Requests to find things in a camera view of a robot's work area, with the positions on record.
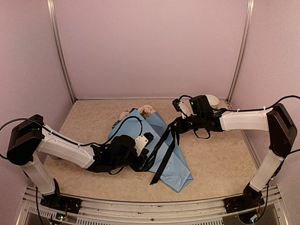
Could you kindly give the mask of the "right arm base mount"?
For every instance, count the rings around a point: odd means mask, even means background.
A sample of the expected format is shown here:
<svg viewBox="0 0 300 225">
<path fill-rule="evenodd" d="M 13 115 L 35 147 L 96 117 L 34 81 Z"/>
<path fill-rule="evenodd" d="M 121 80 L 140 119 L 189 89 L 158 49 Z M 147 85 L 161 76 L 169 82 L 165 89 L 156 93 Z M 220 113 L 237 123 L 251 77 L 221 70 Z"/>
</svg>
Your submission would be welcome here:
<svg viewBox="0 0 300 225">
<path fill-rule="evenodd" d="M 225 198 L 223 202 L 226 213 L 247 210 L 265 204 L 262 192 L 251 188 L 250 183 L 246 185 L 242 195 Z"/>
</svg>

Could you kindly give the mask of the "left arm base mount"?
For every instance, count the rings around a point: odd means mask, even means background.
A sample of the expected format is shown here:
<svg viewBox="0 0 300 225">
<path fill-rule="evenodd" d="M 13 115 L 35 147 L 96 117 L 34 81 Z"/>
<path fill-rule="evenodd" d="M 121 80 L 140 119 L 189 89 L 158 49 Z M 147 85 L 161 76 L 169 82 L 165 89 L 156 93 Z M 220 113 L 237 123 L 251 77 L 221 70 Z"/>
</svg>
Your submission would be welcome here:
<svg viewBox="0 0 300 225">
<path fill-rule="evenodd" d="M 78 214 L 82 200 L 75 197 L 69 197 L 60 193 L 59 184 L 53 179 L 55 191 L 51 195 L 42 195 L 40 204 L 51 209 L 64 211 L 65 213 Z"/>
</svg>

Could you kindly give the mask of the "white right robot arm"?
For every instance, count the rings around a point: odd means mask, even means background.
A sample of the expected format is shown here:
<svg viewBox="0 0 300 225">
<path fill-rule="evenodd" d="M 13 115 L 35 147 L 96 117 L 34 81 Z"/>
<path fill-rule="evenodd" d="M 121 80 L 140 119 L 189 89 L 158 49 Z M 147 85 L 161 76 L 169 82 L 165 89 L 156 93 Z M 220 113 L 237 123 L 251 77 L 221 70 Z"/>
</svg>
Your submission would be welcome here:
<svg viewBox="0 0 300 225">
<path fill-rule="evenodd" d="M 285 159 L 292 154 L 297 137 L 297 127 L 289 112 L 281 103 L 282 97 L 271 106 L 258 109 L 215 109 L 206 95 L 188 96 L 191 109 L 182 98 L 173 100 L 172 104 L 181 116 L 176 119 L 177 132 L 183 134 L 190 130 L 204 129 L 207 133 L 240 130 L 245 133 L 252 148 L 262 144 L 264 158 L 249 182 L 249 188 L 240 197 L 240 204 L 250 208 L 258 200 L 257 192 L 276 176 Z"/>
</svg>

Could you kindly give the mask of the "fake flower bunch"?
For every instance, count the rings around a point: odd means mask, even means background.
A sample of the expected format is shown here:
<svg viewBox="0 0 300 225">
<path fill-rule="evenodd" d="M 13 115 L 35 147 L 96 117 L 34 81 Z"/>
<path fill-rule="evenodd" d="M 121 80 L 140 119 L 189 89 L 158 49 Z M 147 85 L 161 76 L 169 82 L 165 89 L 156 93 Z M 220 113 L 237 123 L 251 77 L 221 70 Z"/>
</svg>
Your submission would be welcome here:
<svg viewBox="0 0 300 225">
<path fill-rule="evenodd" d="M 137 110 L 138 113 L 144 118 L 147 119 L 157 111 L 151 105 L 143 105 L 139 108 L 132 108 L 130 111 L 126 110 L 119 115 L 119 119 L 113 124 L 112 128 L 115 128 L 118 123 L 120 123 L 123 119 L 125 119 L 132 111 Z"/>
</svg>

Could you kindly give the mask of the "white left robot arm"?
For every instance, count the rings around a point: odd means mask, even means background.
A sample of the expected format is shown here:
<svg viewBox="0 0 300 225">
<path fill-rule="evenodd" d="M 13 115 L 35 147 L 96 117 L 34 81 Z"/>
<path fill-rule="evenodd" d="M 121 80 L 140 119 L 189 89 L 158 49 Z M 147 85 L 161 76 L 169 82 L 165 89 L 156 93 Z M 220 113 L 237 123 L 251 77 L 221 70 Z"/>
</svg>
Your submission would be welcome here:
<svg viewBox="0 0 300 225">
<path fill-rule="evenodd" d="M 92 173 L 112 174 L 113 170 L 121 171 L 126 166 L 138 171 L 147 159 L 146 146 L 154 138 L 150 132 L 139 133 L 136 138 L 113 134 L 103 144 L 83 144 L 53 131 L 41 115 L 18 121 L 20 124 L 11 132 L 6 159 L 20 166 L 42 196 L 57 209 L 65 205 L 66 199 L 60 194 L 57 181 L 43 169 L 38 152 L 67 160 Z"/>
</svg>

